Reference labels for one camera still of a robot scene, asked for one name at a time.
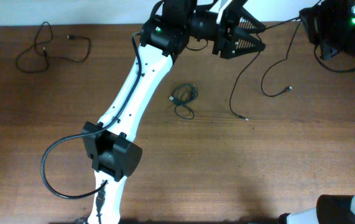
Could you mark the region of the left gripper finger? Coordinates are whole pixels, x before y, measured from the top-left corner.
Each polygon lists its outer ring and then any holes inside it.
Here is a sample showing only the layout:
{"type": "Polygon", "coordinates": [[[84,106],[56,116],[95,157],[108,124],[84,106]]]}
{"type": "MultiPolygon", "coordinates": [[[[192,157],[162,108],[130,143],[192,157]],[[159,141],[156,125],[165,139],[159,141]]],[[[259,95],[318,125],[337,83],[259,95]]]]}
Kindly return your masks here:
{"type": "Polygon", "coordinates": [[[265,44],[261,40],[249,34],[234,34],[230,40],[226,41],[220,57],[232,59],[245,54],[261,52],[264,49],[265,44]]]}
{"type": "Polygon", "coordinates": [[[258,21],[251,13],[249,13],[243,7],[239,8],[236,11],[236,14],[237,21],[234,25],[237,28],[244,30],[248,34],[258,34],[264,31],[265,25],[258,21]]]}

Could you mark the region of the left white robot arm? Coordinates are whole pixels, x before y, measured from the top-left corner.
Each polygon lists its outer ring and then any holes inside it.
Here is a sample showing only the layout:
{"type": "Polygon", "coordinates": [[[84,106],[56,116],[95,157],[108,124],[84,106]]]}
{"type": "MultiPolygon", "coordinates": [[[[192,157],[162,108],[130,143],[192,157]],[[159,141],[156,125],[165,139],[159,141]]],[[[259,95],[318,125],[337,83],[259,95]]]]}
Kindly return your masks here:
{"type": "Polygon", "coordinates": [[[264,30],[243,1],[225,1],[218,12],[196,1],[159,1],[132,41],[134,64],[116,99],[97,123],[85,123],[83,143],[95,172],[96,192],[88,223],[118,223],[127,178],[142,156],[134,142],[141,118],[163,77],[190,38],[214,43],[213,53],[231,59],[260,52],[264,30]]]}

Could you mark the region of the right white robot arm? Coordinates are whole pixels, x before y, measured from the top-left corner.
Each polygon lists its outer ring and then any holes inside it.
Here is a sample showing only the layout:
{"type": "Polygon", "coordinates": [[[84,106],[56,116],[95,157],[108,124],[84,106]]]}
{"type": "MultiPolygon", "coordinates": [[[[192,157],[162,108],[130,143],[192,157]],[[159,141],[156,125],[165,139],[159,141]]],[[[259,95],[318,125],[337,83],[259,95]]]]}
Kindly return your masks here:
{"type": "MultiPolygon", "coordinates": [[[[299,13],[314,53],[290,69],[303,85],[295,107],[355,123],[355,1],[322,1],[299,13]]],[[[322,195],[315,207],[283,214],[280,223],[355,223],[355,195],[322,195]]]]}

